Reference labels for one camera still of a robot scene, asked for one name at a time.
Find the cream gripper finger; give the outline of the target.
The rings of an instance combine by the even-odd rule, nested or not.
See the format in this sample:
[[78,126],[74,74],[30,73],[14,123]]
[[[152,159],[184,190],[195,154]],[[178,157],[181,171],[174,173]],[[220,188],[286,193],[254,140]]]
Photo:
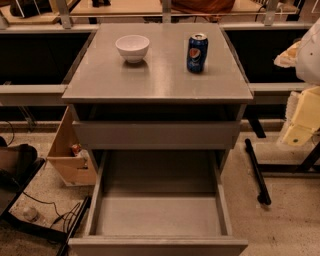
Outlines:
[[281,142],[290,146],[302,146],[319,129],[320,87],[309,87],[301,93],[292,91],[287,101]]

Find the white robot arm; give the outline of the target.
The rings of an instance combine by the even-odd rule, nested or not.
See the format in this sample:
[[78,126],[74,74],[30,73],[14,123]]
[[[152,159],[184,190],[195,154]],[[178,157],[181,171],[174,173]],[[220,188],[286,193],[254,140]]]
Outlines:
[[296,76],[307,84],[292,91],[287,100],[280,142],[302,146],[320,129],[320,19],[304,36],[274,60],[279,67],[294,67]]

